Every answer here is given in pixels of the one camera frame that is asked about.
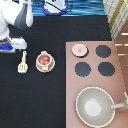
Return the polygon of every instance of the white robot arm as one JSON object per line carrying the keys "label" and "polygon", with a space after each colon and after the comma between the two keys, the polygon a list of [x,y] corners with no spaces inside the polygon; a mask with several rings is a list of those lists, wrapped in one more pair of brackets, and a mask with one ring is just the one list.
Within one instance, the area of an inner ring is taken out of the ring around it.
{"label": "white robot arm", "polygon": [[27,44],[23,38],[9,37],[8,24],[19,29],[31,27],[32,0],[20,0],[19,4],[12,0],[0,0],[0,51],[13,52],[15,49],[26,49]]}

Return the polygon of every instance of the pot handle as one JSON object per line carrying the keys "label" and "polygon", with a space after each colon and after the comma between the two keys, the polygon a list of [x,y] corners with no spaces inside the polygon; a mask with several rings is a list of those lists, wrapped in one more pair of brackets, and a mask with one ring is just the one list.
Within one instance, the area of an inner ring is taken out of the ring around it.
{"label": "pot handle", "polygon": [[48,66],[42,67],[42,70],[48,70]]}
{"label": "pot handle", "polygon": [[42,51],[41,54],[48,54],[47,51]]}

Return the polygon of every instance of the blue floor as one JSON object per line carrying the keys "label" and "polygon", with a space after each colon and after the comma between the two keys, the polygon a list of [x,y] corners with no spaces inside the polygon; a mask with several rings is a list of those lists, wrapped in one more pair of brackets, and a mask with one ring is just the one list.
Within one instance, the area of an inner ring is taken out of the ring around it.
{"label": "blue floor", "polygon": [[[44,2],[34,2],[34,16],[45,16],[43,13]],[[83,15],[106,15],[103,5],[103,0],[73,0],[73,9],[71,12],[63,16],[83,16]]]}

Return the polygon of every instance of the pink stovetop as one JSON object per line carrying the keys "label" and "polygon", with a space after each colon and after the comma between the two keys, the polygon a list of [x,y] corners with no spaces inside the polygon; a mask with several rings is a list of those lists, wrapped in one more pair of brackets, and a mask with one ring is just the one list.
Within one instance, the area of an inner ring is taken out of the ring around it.
{"label": "pink stovetop", "polygon": [[[84,44],[89,49],[85,58],[78,58],[72,54],[75,44]],[[111,55],[106,58],[99,57],[95,50],[98,45],[107,45],[111,48]],[[78,62],[86,62],[91,67],[88,76],[80,77],[75,73],[75,65]],[[115,67],[115,73],[106,77],[99,73],[98,65],[101,62],[110,62]],[[89,86],[97,86],[106,90],[115,103],[125,99],[126,87],[117,56],[117,50],[113,41],[79,41],[66,42],[66,128],[90,128],[78,117],[75,109],[75,101],[78,93]],[[117,111],[114,120],[106,128],[128,128],[128,110]]]}

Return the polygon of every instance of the burner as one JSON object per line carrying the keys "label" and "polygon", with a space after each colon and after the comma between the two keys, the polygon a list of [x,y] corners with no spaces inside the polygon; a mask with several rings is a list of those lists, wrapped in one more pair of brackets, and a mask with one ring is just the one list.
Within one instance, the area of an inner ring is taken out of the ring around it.
{"label": "burner", "polygon": [[73,53],[73,55],[75,55],[75,56],[77,56],[79,58],[84,58],[84,57],[86,57],[88,55],[89,50],[83,44],[75,44],[72,47],[72,53]]}
{"label": "burner", "polygon": [[103,76],[112,76],[115,72],[114,66],[109,62],[100,63],[98,70]]}
{"label": "burner", "polygon": [[110,56],[111,49],[106,45],[99,45],[96,48],[96,54],[102,58]]}
{"label": "burner", "polygon": [[91,68],[89,64],[85,62],[79,62],[75,66],[75,72],[79,76],[82,76],[82,77],[87,76],[89,75],[90,71],[91,71]]}

